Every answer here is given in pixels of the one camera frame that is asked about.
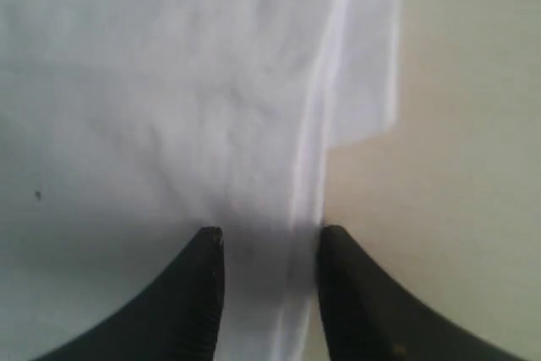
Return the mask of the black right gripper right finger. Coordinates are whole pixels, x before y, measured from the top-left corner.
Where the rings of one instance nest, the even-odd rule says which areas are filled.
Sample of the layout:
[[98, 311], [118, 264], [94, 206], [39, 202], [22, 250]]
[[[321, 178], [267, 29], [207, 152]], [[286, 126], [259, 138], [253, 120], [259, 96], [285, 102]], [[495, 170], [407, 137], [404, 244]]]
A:
[[513, 360], [414, 297], [344, 227], [320, 229], [320, 318], [332, 360]]

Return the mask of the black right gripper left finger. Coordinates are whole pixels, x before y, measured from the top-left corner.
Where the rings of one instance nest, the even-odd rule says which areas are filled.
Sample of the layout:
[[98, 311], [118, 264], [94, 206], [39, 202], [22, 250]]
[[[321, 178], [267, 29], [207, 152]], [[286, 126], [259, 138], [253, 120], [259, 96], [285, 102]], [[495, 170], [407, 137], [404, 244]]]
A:
[[119, 311], [44, 360], [212, 360], [223, 310], [223, 234], [203, 227]]

